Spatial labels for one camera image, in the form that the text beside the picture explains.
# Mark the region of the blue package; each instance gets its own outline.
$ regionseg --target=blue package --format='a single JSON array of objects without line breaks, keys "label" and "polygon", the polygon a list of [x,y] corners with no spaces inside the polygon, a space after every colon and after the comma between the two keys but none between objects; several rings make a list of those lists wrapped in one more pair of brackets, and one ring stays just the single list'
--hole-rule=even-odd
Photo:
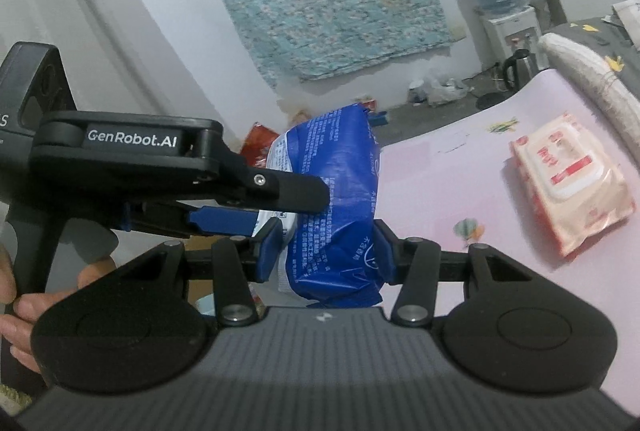
[{"label": "blue package", "polygon": [[360,104],[298,125],[271,146],[267,166],[320,176],[331,201],[322,214],[261,212],[259,229],[279,216],[288,247],[278,264],[278,290],[315,306],[362,307],[382,301],[372,227],[380,150]]}]

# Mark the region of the white plastic bag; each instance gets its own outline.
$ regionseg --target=white plastic bag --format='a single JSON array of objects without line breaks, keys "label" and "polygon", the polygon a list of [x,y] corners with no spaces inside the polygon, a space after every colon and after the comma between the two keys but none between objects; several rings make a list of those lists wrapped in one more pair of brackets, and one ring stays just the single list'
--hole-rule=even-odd
[{"label": "white plastic bag", "polygon": [[464,98],[469,91],[461,80],[450,78],[443,84],[433,75],[427,77],[424,89],[427,93],[429,106],[439,106],[459,100]]}]

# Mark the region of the white curtain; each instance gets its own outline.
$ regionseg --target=white curtain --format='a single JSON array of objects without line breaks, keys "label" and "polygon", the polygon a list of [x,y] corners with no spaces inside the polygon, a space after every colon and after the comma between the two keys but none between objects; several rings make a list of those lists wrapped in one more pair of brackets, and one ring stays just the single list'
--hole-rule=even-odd
[{"label": "white curtain", "polygon": [[16,41],[60,49],[78,109],[162,111],[88,0],[0,0],[0,61]]}]

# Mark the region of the white logo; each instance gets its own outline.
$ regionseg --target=white logo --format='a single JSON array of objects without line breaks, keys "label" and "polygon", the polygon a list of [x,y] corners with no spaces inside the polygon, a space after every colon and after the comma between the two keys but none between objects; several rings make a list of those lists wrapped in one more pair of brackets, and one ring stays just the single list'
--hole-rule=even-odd
[{"label": "white logo", "polygon": [[321,323],[325,323],[327,321],[330,321],[333,318],[334,318],[334,316],[332,316],[329,312],[323,312],[322,315],[316,316],[316,319],[318,321],[320,321]]},{"label": "white logo", "polygon": [[122,131],[118,131],[117,133],[98,133],[97,129],[92,129],[87,138],[91,141],[97,140],[99,142],[119,142],[122,144],[142,144],[144,146],[153,146],[153,147],[175,147],[178,138],[176,136],[172,137],[164,137],[162,142],[156,135],[151,136],[140,136],[137,133],[133,135],[125,135]]},{"label": "white logo", "polygon": [[373,255],[373,252],[371,252],[371,249],[373,249],[373,245],[371,245],[367,249],[367,252],[364,253],[364,264],[367,265],[367,267],[369,267],[369,268],[372,268],[374,270],[378,270],[378,264],[376,263],[376,257]]}]

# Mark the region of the gray ribbed surface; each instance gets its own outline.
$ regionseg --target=gray ribbed surface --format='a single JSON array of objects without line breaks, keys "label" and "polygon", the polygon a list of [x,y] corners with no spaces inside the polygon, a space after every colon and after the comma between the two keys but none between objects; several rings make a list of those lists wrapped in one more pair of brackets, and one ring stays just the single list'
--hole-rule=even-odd
[{"label": "gray ribbed surface", "polygon": [[389,324],[379,309],[328,312],[271,309],[222,332],[171,384],[111,398],[55,388],[19,420],[28,431],[622,431],[632,422],[595,389],[527,399],[476,384],[428,333]]}]

